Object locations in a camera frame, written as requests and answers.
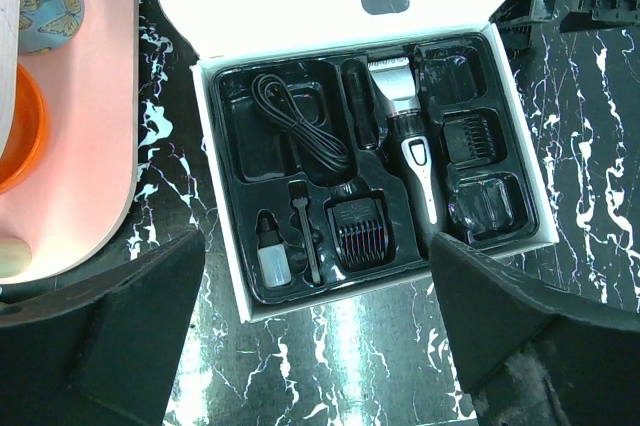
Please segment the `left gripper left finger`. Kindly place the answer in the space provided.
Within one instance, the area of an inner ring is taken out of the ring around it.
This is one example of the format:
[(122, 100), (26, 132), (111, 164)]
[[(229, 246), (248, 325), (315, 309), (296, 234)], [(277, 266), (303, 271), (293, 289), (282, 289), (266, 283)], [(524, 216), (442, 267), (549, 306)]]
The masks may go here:
[(162, 424), (204, 265), (205, 240), (193, 231), (2, 305), (2, 424)]

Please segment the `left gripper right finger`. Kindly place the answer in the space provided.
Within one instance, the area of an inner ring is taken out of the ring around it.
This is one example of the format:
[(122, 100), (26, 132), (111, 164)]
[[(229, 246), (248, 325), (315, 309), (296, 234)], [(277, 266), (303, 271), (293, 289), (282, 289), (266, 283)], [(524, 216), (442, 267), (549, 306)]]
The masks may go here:
[(637, 313), (558, 289), (444, 233), (429, 262), (479, 424), (638, 424)]

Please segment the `small black comb guard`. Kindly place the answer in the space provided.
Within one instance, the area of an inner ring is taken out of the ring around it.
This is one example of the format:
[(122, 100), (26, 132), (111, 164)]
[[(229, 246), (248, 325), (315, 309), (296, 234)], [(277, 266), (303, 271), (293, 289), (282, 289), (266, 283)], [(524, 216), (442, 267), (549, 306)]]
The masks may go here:
[(492, 164), (498, 158), (490, 125), (481, 115), (447, 121), (443, 135), (449, 159), (458, 169)]

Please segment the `small white oil bottle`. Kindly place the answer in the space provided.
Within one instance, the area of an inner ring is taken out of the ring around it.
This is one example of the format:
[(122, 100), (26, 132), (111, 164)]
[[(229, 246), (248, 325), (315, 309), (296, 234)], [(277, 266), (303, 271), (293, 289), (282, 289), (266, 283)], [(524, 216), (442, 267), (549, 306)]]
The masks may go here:
[(256, 233), (258, 262), (265, 286), (273, 289), (288, 285), (292, 276), (286, 249), (278, 224), (270, 212), (259, 214)]

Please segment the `black comb attachment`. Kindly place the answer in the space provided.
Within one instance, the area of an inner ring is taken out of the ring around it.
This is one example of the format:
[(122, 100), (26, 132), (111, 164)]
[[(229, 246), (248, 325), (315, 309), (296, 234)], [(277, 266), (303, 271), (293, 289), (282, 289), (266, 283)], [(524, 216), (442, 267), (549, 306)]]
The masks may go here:
[(392, 233), (380, 197), (337, 202), (327, 208), (327, 218), (344, 269), (359, 272), (390, 261)]

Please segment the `black silver hair clipper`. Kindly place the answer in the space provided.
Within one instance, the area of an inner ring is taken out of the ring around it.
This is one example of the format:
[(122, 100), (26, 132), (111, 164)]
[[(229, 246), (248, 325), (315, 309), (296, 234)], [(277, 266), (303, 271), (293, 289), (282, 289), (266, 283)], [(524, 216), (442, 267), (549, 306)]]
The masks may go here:
[(416, 240), (427, 255), (433, 238), (445, 229), (446, 208), (410, 61), (383, 59), (368, 63), (367, 69), (387, 122), (392, 170), (405, 185)]

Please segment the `white clipper kit box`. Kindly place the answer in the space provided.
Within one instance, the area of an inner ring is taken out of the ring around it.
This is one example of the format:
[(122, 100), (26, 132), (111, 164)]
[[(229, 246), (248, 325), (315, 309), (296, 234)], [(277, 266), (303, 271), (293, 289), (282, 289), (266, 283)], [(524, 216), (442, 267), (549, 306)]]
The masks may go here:
[[(502, 258), (552, 245), (557, 228), (505, 46), (492, 15), (506, 0), (159, 0), (194, 49), (194, 89), (239, 318), (256, 322), (429, 275), (405, 185), (392, 170), (387, 122), (367, 64), (410, 61), (446, 232)], [(343, 66), (362, 65), (378, 147), (362, 150)], [(458, 169), (443, 127), (478, 114), (498, 158)], [(312, 282), (288, 184), (307, 184), (322, 284)], [(344, 269), (327, 208), (380, 197), (392, 233), (390, 261)], [(258, 262), (258, 216), (270, 212), (292, 280), (267, 288)]]

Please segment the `black cleaning brush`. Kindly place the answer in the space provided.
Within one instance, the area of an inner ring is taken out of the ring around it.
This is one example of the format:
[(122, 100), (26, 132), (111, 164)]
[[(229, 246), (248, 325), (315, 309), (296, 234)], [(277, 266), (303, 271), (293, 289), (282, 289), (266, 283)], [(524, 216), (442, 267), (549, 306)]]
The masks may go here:
[(311, 222), (308, 215), (310, 198), (308, 196), (307, 184), (303, 180), (291, 181), (288, 184), (288, 189), (291, 198), (291, 205), (299, 217), (312, 282), (314, 285), (319, 286), (322, 284), (322, 276), (319, 269)]

